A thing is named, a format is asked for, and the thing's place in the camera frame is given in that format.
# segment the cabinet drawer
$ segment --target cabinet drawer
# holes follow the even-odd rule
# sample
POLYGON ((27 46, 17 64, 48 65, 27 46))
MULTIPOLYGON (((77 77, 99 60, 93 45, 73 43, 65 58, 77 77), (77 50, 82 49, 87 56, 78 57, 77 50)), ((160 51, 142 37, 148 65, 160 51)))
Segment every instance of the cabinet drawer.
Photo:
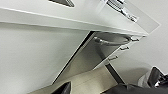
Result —
POLYGON ((119 56, 124 53, 125 51, 129 51, 129 49, 131 48, 131 46, 137 42, 140 41, 140 39, 142 38, 142 36, 132 36, 131 39, 132 41, 129 42, 128 44, 125 45, 121 45, 118 49, 116 49, 111 55, 109 55, 105 60, 103 60, 99 65, 97 65, 94 69, 97 69, 99 67, 102 67, 106 64, 108 64, 107 60, 112 61, 115 60, 117 58, 119 58, 119 56))

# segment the dark object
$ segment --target dark object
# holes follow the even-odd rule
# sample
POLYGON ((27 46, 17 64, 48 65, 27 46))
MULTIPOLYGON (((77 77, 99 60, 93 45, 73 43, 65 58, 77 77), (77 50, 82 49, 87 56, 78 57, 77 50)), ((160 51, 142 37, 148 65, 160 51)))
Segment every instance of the dark object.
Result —
POLYGON ((71 0, 49 0, 49 1, 53 1, 53 2, 56 2, 56 3, 59 3, 59 4, 63 4, 63 5, 69 6, 69 7, 74 7, 74 4, 72 3, 71 0))
POLYGON ((136 85, 118 84, 101 94, 168 94, 168 89, 142 88, 136 85))
POLYGON ((57 90, 51 94, 70 94, 71 92, 71 82, 64 83, 57 90))
POLYGON ((115 69, 111 66, 111 64, 106 65, 106 68, 111 73, 111 75, 114 77, 116 82, 124 84, 124 81, 121 79, 121 77, 118 75, 118 73, 115 71, 115 69))
POLYGON ((155 84, 159 81, 159 79, 164 79, 163 77, 164 75, 160 72, 160 70, 156 67, 153 67, 147 83, 151 88, 153 88, 155 87, 155 84))
POLYGON ((168 88, 168 75, 161 77, 159 81, 159 87, 168 88))

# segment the drawer handle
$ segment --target drawer handle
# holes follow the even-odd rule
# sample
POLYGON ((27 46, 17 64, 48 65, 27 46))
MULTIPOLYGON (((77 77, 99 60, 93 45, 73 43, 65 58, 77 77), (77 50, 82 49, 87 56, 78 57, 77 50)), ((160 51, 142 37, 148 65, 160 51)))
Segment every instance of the drawer handle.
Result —
POLYGON ((118 58, 118 56, 115 56, 113 58, 108 58, 108 60, 111 61, 111 60, 114 60, 114 59, 117 59, 117 58, 118 58))
POLYGON ((136 39, 136 40, 133 40, 133 39, 131 39, 132 41, 139 41, 139 39, 136 39))
POLYGON ((127 50, 129 49, 129 47, 126 47, 126 48, 120 48, 120 50, 127 50))
POLYGON ((94 41, 101 44, 101 45, 106 45, 106 46, 119 46, 119 45, 124 45, 127 44, 131 41, 130 37, 125 37, 127 39, 127 41, 123 41, 123 42, 110 42, 107 40, 103 40, 101 38, 98 37, 94 37, 94 41))

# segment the kitchen counter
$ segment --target kitchen counter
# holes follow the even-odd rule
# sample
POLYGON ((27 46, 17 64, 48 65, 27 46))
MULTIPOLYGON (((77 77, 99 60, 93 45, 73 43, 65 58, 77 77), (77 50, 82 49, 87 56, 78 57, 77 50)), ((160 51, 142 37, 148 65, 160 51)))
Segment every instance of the kitchen counter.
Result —
POLYGON ((148 33, 100 0, 72 0, 67 7, 48 0, 1 0, 0 22, 134 34, 148 33))

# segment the floor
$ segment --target floor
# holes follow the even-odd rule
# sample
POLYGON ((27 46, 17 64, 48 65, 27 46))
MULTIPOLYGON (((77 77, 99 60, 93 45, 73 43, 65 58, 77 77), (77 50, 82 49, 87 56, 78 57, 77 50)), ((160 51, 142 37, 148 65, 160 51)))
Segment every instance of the floor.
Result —
POLYGON ((117 85, 106 67, 101 67, 73 76, 29 94, 51 94, 60 85, 68 81, 71 81, 71 94, 100 94, 110 87, 117 85))

